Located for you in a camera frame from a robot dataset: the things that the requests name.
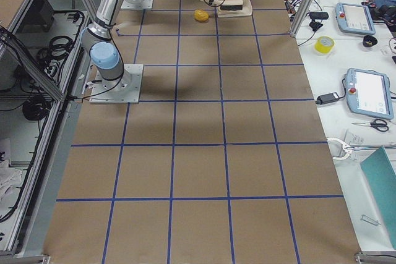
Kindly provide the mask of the white clamp tool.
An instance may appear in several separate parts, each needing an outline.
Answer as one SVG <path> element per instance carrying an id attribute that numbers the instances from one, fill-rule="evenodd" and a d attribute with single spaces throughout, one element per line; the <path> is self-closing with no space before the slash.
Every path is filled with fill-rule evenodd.
<path id="1" fill-rule="evenodd" d="M 348 159 L 353 153 L 352 147 L 347 144 L 344 140 L 336 137 L 327 137 L 327 143 L 329 145 L 337 146 L 339 154 L 337 156 L 332 156 L 334 161 L 343 161 Z"/>

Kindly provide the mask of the near teach pendant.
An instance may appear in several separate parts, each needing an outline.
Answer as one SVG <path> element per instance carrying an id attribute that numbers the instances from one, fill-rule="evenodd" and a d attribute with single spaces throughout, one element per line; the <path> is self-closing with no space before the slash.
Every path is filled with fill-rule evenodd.
<path id="1" fill-rule="evenodd" d="M 350 68 L 345 75 L 349 110 L 381 119 L 393 119 L 389 78 L 374 70 Z"/>

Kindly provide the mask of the small black bowl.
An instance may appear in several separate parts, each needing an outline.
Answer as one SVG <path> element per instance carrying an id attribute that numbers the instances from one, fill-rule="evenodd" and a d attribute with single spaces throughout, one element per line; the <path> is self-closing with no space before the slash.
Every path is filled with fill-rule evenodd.
<path id="1" fill-rule="evenodd" d="M 373 46 L 377 45 L 377 43 L 377 38 L 372 35 L 365 35 L 363 37 L 362 44 L 365 48 L 372 48 Z"/>

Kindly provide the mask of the far teach pendant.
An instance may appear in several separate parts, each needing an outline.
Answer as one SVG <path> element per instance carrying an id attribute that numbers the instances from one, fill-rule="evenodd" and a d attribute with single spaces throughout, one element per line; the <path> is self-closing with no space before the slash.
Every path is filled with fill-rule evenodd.
<path id="1" fill-rule="evenodd" d="M 339 2 L 335 6 L 339 29 L 344 33 L 375 35 L 374 22 L 367 6 Z"/>

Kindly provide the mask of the beige dustpan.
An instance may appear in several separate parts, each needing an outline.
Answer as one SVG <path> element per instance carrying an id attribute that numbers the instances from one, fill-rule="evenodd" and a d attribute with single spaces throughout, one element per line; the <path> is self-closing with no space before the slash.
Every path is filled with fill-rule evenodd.
<path id="1" fill-rule="evenodd" d="M 245 17 L 252 15 L 250 0 L 215 0 L 219 18 Z"/>

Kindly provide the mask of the black scissors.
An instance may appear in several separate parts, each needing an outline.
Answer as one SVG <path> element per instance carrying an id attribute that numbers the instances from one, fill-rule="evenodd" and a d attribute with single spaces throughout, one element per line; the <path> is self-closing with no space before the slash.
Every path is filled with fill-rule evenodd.
<path id="1" fill-rule="evenodd" d="M 383 119 L 374 119 L 371 122 L 354 122 L 353 125 L 371 127 L 379 132 L 389 131 L 388 123 Z"/>

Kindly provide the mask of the teal box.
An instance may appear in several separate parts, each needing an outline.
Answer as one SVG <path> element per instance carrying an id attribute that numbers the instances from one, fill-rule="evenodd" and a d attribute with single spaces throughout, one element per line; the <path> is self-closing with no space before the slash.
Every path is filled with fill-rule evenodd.
<path id="1" fill-rule="evenodd" d="M 395 249 L 395 171 L 385 148 L 378 148 L 363 160 L 360 166 Z"/>

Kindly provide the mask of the yellow potato toy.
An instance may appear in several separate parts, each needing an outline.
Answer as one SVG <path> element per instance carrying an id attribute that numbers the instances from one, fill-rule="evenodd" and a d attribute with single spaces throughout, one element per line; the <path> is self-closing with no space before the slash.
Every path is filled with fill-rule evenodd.
<path id="1" fill-rule="evenodd" d="M 197 22 L 206 22 L 209 19 L 209 14 L 205 10 L 197 9 L 194 11 L 194 19 Z"/>

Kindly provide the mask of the teach pendant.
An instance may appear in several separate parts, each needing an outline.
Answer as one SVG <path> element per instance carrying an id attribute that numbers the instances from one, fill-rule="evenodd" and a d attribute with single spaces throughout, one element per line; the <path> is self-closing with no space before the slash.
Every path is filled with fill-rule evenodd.
<path id="1" fill-rule="evenodd" d="M 389 78 L 374 70 L 350 68 L 345 75 L 349 110 L 381 119 L 393 119 Z"/>
<path id="2" fill-rule="evenodd" d="M 344 33 L 375 35 L 374 22 L 367 6 L 339 2 L 335 6 L 339 29 Z"/>

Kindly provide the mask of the black power adapter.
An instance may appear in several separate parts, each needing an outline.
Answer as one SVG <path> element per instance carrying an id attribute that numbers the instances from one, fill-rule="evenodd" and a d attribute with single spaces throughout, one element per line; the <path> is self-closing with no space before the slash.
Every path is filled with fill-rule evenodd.
<path id="1" fill-rule="evenodd" d="M 330 103 L 337 102 L 339 99 L 340 99 L 340 97 L 339 97 L 338 93 L 332 92 L 332 93 L 319 95 L 316 98 L 315 103 L 318 105 L 330 104 Z"/>

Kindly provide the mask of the beige hand brush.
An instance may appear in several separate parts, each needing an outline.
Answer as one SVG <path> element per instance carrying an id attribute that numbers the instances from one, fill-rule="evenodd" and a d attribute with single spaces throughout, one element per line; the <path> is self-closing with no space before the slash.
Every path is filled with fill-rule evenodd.
<path id="1" fill-rule="evenodd" d="M 211 6 L 209 0 L 200 1 Z M 240 11 L 243 8 L 243 0 L 214 0 L 214 5 L 211 7 L 217 7 L 222 11 Z"/>

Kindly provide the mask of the yellow tape roll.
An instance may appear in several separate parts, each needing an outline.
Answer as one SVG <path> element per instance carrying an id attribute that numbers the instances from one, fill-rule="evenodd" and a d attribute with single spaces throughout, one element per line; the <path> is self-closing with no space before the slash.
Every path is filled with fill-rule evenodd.
<path id="1" fill-rule="evenodd" d="M 329 54 L 334 47 L 335 42 L 334 40 L 329 37 L 329 36 L 320 36 L 315 45 L 314 49 L 321 54 Z"/>

